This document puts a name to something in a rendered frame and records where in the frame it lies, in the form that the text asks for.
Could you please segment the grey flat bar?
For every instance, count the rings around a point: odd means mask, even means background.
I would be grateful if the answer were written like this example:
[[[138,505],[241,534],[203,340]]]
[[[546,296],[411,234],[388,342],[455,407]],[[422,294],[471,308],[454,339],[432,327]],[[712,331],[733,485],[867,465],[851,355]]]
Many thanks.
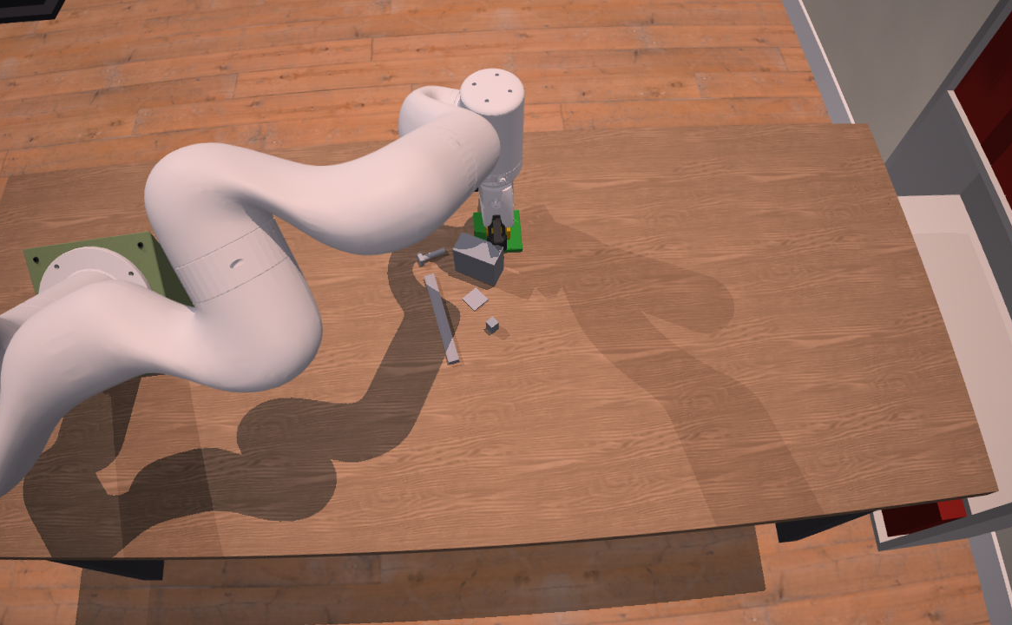
[[[453,340],[453,335],[451,335],[450,326],[448,326],[448,320],[445,312],[445,307],[442,300],[440,299],[440,292],[437,287],[437,281],[435,274],[426,274],[425,282],[428,289],[428,295],[430,295],[431,304],[433,304],[433,310],[437,319],[438,329],[440,331],[440,338],[442,338],[445,353],[448,359],[448,365],[453,365],[458,363],[459,358],[456,352],[456,346]]]

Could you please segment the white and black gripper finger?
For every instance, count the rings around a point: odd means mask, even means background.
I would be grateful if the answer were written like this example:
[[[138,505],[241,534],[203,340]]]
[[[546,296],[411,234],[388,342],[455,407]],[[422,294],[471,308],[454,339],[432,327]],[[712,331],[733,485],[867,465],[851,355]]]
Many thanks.
[[[493,228],[493,236],[491,236],[491,228]],[[487,241],[491,242],[493,245],[503,247],[503,250],[507,250],[507,234],[505,234],[505,226],[501,222],[501,216],[493,216],[493,222],[490,224]]]

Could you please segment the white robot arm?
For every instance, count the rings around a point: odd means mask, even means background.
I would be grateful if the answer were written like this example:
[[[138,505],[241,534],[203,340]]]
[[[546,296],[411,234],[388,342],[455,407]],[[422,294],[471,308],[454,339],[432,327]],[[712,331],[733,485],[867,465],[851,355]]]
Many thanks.
[[[195,307],[158,295],[107,248],[51,262],[39,295],[0,315],[0,498],[29,474],[70,409],[122,381],[166,373],[259,392],[296,379],[322,344],[322,316],[273,216],[340,252],[417,244],[481,183],[521,173],[523,84],[482,69],[460,89],[416,89],[398,133],[342,165],[215,142],[162,157],[145,208]]]

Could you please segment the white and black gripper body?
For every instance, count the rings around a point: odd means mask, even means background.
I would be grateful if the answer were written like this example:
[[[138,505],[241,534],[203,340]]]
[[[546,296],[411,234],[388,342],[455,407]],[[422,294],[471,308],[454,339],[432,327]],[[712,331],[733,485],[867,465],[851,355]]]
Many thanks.
[[[483,226],[485,228],[490,228],[493,216],[501,216],[502,224],[506,226],[506,228],[513,227],[513,181],[506,181],[503,185],[497,185],[495,182],[481,183],[478,190],[479,198],[481,198]]]

